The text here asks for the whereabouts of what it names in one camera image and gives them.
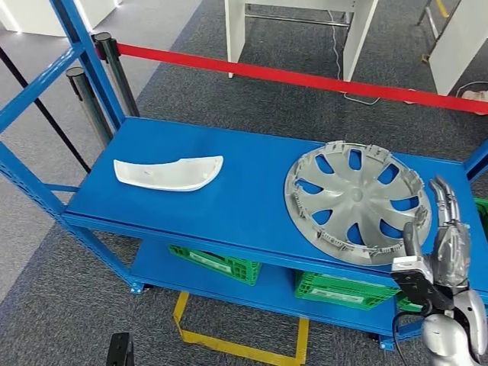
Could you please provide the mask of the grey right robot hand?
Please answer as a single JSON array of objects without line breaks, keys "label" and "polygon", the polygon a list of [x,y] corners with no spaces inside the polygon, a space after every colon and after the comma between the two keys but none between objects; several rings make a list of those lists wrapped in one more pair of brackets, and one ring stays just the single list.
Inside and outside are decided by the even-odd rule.
[{"label": "grey right robot hand", "polygon": [[468,286],[470,266],[468,225],[462,223],[454,190],[437,175],[429,181],[437,207],[437,232],[430,255],[423,255],[418,230],[413,222],[406,223],[403,239],[406,255],[394,261],[394,266],[415,270],[428,282],[450,288]]}]

